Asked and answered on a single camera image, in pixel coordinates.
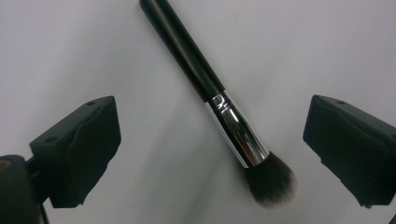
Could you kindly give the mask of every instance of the black handle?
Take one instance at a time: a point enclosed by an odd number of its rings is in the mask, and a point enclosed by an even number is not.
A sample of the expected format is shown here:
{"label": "black handle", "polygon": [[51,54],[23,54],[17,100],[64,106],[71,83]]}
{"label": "black handle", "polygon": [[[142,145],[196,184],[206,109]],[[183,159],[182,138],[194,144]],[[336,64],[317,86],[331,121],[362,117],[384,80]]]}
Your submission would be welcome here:
{"label": "black handle", "polygon": [[140,6],[201,99],[207,102],[224,91],[223,85],[169,3],[166,0],[140,0]]}

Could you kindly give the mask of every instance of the brush bristles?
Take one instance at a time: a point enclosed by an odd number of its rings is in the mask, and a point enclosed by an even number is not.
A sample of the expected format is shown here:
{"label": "brush bristles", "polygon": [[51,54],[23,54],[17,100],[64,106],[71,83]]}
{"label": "brush bristles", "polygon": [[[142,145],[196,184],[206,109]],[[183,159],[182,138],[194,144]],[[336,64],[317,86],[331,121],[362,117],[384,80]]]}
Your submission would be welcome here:
{"label": "brush bristles", "polygon": [[274,153],[270,153],[261,164],[245,170],[251,194],[261,206],[277,208],[294,199],[296,177]]}

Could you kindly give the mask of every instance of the screw hole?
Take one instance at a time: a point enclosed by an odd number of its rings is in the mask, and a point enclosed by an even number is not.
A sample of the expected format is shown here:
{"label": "screw hole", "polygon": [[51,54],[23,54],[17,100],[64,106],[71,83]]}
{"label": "screw hole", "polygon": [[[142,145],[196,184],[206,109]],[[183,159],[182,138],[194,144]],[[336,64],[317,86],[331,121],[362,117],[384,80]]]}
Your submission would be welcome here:
{"label": "screw hole", "polygon": [[46,142],[46,143],[51,143],[51,142],[54,142],[56,139],[58,139],[58,138],[55,137],[55,136],[52,136],[52,137],[47,138],[47,139],[45,140],[45,142]]}
{"label": "screw hole", "polygon": [[8,166],[10,166],[12,164],[11,161],[8,160],[2,160],[0,161],[0,171],[4,171],[8,168]]}

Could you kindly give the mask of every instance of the dark bristles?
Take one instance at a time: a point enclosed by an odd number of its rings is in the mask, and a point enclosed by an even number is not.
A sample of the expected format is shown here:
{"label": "dark bristles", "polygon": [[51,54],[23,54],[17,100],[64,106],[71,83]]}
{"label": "dark bristles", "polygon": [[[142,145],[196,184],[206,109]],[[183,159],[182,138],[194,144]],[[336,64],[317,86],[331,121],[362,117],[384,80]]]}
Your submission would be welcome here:
{"label": "dark bristles", "polygon": [[245,169],[251,194],[265,208],[276,208],[294,199],[297,180],[293,171],[274,153],[261,164]]}

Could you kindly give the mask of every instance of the metal ferrule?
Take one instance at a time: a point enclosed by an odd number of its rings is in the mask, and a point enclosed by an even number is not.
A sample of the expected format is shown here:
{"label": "metal ferrule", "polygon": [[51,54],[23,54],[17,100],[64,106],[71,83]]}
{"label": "metal ferrule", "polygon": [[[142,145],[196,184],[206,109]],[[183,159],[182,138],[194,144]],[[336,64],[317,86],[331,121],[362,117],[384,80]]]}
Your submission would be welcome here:
{"label": "metal ferrule", "polygon": [[259,141],[226,91],[205,103],[225,140],[245,168],[267,158],[269,151]]}

